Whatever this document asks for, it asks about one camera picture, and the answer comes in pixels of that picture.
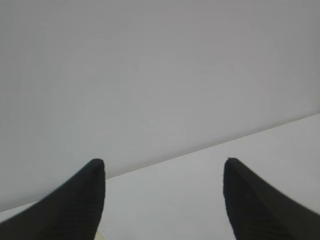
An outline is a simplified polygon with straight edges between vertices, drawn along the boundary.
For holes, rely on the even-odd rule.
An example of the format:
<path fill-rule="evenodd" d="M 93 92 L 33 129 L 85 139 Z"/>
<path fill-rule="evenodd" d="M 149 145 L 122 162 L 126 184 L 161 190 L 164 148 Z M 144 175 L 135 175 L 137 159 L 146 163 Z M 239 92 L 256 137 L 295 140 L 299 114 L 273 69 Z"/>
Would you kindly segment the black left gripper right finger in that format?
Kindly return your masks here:
<path fill-rule="evenodd" d="M 264 181 L 237 158 L 223 169 L 226 213 L 237 240 L 318 240 L 320 216 Z"/>

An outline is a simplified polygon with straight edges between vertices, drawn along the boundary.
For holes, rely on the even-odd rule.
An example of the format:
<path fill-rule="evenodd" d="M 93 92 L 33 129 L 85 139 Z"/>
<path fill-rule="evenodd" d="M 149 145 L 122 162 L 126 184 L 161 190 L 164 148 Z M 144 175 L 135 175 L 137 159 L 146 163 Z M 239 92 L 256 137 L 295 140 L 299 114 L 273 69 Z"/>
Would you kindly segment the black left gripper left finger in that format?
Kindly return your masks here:
<path fill-rule="evenodd" d="M 93 240 L 104 209 L 105 165 L 93 159 L 45 198 L 0 224 L 2 240 Z"/>

